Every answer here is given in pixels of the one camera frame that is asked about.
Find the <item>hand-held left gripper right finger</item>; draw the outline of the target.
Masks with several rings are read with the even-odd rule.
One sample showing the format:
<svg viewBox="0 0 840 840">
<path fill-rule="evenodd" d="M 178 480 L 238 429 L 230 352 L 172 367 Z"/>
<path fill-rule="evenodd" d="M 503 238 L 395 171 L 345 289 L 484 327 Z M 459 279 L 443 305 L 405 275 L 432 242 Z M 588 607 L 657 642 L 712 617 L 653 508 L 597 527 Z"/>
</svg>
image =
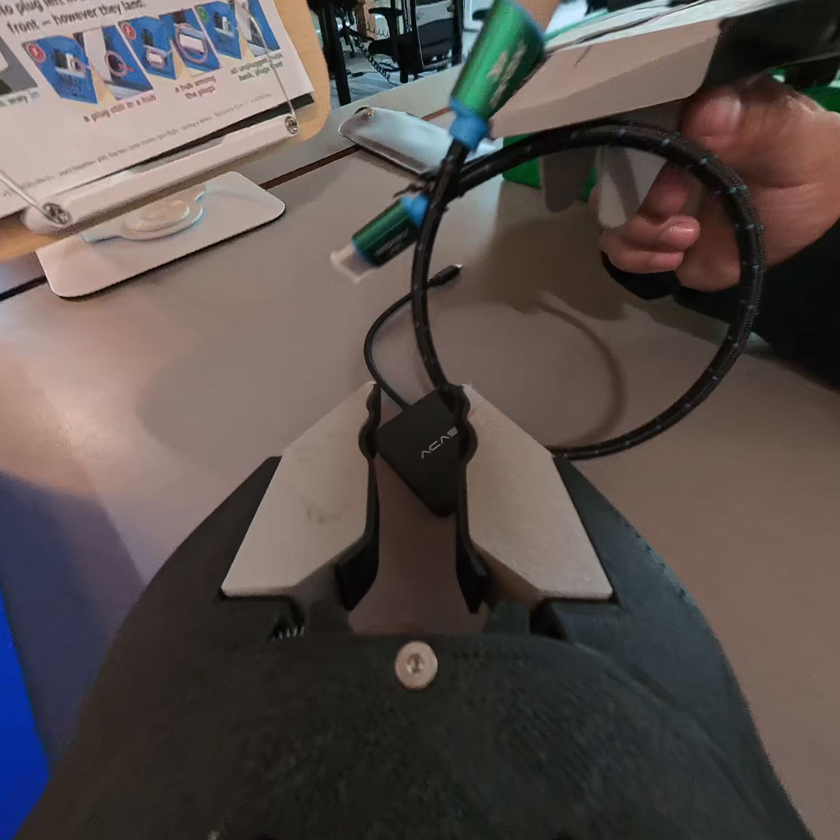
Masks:
<svg viewBox="0 0 840 840">
<path fill-rule="evenodd" d="M 455 570 L 470 613 L 608 602 L 613 587 L 548 449 L 471 386 L 455 388 Z"/>
</svg>

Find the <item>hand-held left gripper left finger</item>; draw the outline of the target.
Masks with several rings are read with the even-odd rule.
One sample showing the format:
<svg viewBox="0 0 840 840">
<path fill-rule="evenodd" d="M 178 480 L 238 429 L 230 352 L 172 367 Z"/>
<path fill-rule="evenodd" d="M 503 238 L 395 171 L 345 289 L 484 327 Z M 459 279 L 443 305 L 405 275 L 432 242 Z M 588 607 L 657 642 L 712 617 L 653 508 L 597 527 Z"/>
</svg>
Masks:
<svg viewBox="0 0 840 840">
<path fill-rule="evenodd" d="M 337 572 L 375 535 L 375 476 L 360 435 L 380 406 L 366 382 L 285 448 L 222 583 L 227 598 L 287 597 L 299 607 L 359 601 L 341 592 Z"/>
</svg>

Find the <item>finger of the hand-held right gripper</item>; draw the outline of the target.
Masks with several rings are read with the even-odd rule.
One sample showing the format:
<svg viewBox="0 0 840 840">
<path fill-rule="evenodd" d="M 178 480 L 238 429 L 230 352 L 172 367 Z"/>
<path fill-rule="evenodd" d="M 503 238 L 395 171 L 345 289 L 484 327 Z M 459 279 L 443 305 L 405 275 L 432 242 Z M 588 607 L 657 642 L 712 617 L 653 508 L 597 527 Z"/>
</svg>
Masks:
<svg viewBox="0 0 840 840">
<path fill-rule="evenodd" d="M 673 16 L 549 54 L 490 121 L 502 139 L 687 98 L 704 81 L 720 19 Z"/>
<path fill-rule="evenodd" d="M 730 18 L 777 7 L 781 1 L 645 2 L 609 12 L 594 11 L 543 36 L 546 49 L 566 49 L 600 39 L 640 35 L 697 23 L 719 24 Z"/>
</svg>

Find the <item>braided usb cable green plugs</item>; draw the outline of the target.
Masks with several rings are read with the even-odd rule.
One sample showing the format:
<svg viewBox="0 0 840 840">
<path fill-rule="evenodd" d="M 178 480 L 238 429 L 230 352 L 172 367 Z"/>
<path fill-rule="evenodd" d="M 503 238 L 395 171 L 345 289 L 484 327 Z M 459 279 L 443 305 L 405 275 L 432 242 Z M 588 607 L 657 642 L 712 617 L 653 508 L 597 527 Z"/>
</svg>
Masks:
<svg viewBox="0 0 840 840">
<path fill-rule="evenodd" d="M 588 460 L 623 452 L 675 426 L 718 387 L 742 352 L 757 311 L 764 279 L 763 231 L 747 186 L 734 171 L 697 143 L 653 125 L 622 121 L 567 121 L 532 133 L 492 154 L 469 159 L 490 131 L 491 118 L 544 65 L 550 38 L 546 29 L 560 2 L 493 2 L 478 39 L 463 65 L 449 107 L 455 115 L 451 143 L 436 170 L 410 185 L 394 204 L 359 231 L 348 245 L 331 254 L 337 270 L 353 280 L 381 268 L 414 247 L 411 289 L 395 310 L 412 309 L 415 340 L 422 363 L 460 424 L 466 422 L 466 397 L 446 380 L 432 338 L 427 310 L 429 262 L 448 205 L 495 175 L 552 154 L 636 151 L 652 154 L 696 176 L 722 199 L 738 247 L 736 317 L 707 369 L 673 405 L 631 432 L 597 444 L 548 447 L 557 460 Z"/>
</svg>

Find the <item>person's right forearm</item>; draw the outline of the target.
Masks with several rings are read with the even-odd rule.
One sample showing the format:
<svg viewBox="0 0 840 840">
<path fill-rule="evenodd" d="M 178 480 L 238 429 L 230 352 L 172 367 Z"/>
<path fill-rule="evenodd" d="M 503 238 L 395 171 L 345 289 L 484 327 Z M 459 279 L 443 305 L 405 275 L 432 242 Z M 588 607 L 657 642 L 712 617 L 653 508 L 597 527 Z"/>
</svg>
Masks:
<svg viewBox="0 0 840 840">
<path fill-rule="evenodd" d="M 783 360 L 839 386 L 839 223 L 766 269 L 752 331 Z"/>
</svg>

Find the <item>person's right hand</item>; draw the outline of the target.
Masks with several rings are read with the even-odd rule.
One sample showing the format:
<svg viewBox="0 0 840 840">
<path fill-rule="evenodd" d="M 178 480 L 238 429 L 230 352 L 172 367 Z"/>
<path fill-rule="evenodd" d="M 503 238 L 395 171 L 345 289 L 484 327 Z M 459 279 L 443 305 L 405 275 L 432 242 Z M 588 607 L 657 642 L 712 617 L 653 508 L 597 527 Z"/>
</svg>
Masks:
<svg viewBox="0 0 840 840">
<path fill-rule="evenodd" d="M 839 116 L 764 77 L 692 97 L 683 136 L 732 168 L 764 228 L 767 267 L 816 242 L 839 217 Z M 682 287 L 712 292 L 739 283 L 739 251 L 718 199 L 689 211 L 691 188 L 671 166 L 636 215 L 602 232 L 609 263 L 631 274 L 674 272 Z"/>
</svg>

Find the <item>green plastic bin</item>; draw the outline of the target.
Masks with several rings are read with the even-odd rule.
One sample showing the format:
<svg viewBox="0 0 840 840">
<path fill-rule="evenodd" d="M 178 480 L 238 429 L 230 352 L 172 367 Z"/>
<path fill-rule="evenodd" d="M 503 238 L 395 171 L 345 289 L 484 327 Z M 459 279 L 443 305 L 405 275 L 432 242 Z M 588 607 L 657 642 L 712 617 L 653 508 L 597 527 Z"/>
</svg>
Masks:
<svg viewBox="0 0 840 840">
<path fill-rule="evenodd" d="M 812 65 L 798 65 L 778 68 L 772 71 L 772 78 L 820 104 L 831 112 L 839 111 L 838 59 L 817 61 Z M 503 173 L 506 181 L 531 188 L 543 186 L 540 166 L 543 160 L 533 160 L 512 167 Z"/>
</svg>

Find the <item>black office chair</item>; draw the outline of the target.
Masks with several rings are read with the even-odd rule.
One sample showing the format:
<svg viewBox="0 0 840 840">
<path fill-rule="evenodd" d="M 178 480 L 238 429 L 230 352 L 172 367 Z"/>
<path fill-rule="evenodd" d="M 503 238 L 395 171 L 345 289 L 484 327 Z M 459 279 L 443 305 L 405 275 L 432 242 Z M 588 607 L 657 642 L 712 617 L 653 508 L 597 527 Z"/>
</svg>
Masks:
<svg viewBox="0 0 840 840">
<path fill-rule="evenodd" d="M 364 6 L 366 55 L 384 77 L 406 84 L 463 59 L 464 3 L 380 1 Z"/>
</svg>

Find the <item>silver foil pouch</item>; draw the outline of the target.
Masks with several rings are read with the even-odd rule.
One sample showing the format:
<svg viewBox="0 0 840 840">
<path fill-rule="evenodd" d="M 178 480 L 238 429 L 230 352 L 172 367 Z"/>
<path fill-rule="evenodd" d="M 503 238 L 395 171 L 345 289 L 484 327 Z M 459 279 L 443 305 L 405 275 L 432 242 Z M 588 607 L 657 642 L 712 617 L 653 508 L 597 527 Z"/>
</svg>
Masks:
<svg viewBox="0 0 840 840">
<path fill-rule="evenodd" d="M 339 125 L 339 135 L 364 152 L 414 175 L 435 172 L 452 138 L 453 116 L 445 111 L 432 119 L 409 112 L 367 106 Z"/>
</svg>

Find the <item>wooden document board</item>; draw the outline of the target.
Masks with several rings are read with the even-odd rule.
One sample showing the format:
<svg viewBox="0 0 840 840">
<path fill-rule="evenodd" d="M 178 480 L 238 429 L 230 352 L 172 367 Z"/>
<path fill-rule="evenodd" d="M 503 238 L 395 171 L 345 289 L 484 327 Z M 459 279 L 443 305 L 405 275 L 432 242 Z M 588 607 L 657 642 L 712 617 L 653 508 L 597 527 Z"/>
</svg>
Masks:
<svg viewBox="0 0 840 840">
<path fill-rule="evenodd" d="M 327 64 L 307 3 L 276 2 L 276 8 L 313 85 L 311 103 L 296 108 L 296 133 L 287 131 L 286 120 L 290 114 L 263 119 L 242 129 L 226 129 L 220 139 L 205 140 L 181 156 L 168 154 L 162 161 L 130 168 L 126 175 L 109 175 L 51 198 L 45 209 L 57 205 L 66 216 L 62 224 L 50 221 L 32 207 L 18 215 L 3 217 L 1 260 L 6 262 L 27 256 L 90 226 L 160 201 L 215 176 L 239 171 L 315 137 L 331 111 Z"/>
</svg>

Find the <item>blue plastic bin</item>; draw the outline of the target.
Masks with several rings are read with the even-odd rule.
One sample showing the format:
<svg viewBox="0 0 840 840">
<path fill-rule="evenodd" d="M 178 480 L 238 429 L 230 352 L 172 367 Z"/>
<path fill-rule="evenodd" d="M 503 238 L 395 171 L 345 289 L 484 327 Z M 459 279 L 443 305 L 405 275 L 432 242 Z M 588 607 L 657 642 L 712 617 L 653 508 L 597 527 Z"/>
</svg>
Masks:
<svg viewBox="0 0 840 840">
<path fill-rule="evenodd" d="M 16 834 L 43 792 L 143 588 L 101 509 L 2 473 L 2 838 Z"/>
</svg>

